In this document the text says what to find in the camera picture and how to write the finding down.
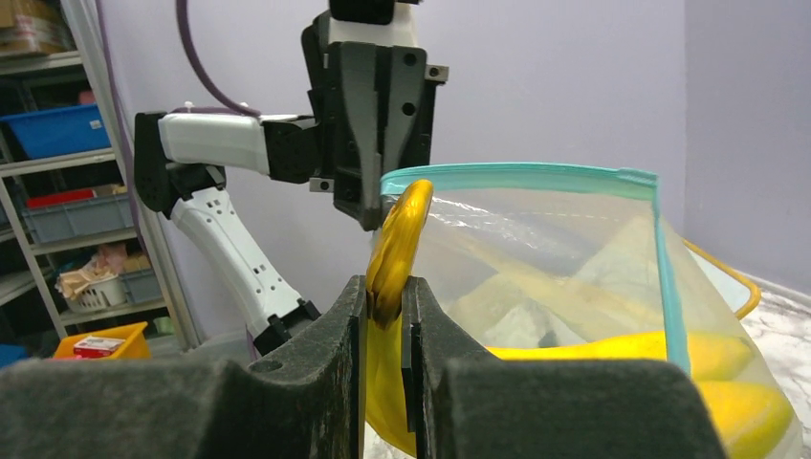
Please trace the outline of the yellow banana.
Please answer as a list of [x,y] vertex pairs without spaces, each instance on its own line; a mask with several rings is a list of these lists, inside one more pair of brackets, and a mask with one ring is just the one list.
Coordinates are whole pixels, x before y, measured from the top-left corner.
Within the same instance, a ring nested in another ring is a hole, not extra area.
[[402,375],[402,294],[411,276],[433,196],[433,183],[410,184],[388,212],[365,274],[365,420],[391,446],[414,456]]
[[[663,331],[643,332],[548,348],[488,350],[504,361],[667,359]],[[797,458],[801,436],[796,414],[771,382],[743,376],[756,362],[756,349],[741,337],[695,332],[687,337],[690,377],[696,384],[730,458]]]

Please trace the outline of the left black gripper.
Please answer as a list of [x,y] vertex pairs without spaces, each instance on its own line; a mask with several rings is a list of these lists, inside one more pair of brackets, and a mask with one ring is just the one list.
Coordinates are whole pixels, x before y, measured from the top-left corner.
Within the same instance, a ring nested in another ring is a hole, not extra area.
[[417,38],[417,1],[332,1],[301,34],[322,155],[334,206],[363,230],[381,221],[380,174],[426,165],[437,89]]

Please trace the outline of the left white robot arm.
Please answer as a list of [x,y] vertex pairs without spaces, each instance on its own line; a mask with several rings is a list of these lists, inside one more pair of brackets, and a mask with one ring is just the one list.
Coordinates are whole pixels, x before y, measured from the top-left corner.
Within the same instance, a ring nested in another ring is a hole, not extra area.
[[435,95],[449,73],[430,64],[418,44],[413,7],[331,2],[301,35],[311,113],[267,115],[220,95],[192,44],[189,6],[176,5],[186,56],[218,105],[135,117],[135,189],[224,279],[260,355],[318,319],[318,310],[244,226],[226,171],[241,168],[328,192],[334,207],[364,230],[378,229],[383,176],[430,161]]

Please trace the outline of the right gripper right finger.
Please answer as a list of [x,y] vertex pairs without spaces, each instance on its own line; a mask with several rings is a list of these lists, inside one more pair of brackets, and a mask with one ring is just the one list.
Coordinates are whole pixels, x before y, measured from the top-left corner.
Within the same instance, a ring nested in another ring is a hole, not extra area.
[[402,293],[408,428],[421,458],[721,458],[696,387],[655,360],[503,361],[441,309]]

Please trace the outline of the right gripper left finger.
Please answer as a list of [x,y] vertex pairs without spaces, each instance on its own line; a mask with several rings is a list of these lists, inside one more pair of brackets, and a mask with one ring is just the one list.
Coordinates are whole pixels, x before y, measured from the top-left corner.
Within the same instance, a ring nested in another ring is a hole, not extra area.
[[250,365],[23,361],[1,373],[5,458],[359,458],[363,278]]

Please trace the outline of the clear zip top bag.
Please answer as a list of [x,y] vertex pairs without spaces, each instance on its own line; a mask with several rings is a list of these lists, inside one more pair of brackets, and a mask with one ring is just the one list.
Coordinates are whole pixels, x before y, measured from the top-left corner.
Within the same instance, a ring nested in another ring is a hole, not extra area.
[[437,164],[386,174],[382,193],[395,199],[420,179],[433,196],[413,271],[480,344],[548,348],[663,331],[667,360],[690,371],[689,333],[729,335],[756,349],[743,376],[780,389],[661,215],[654,174]]

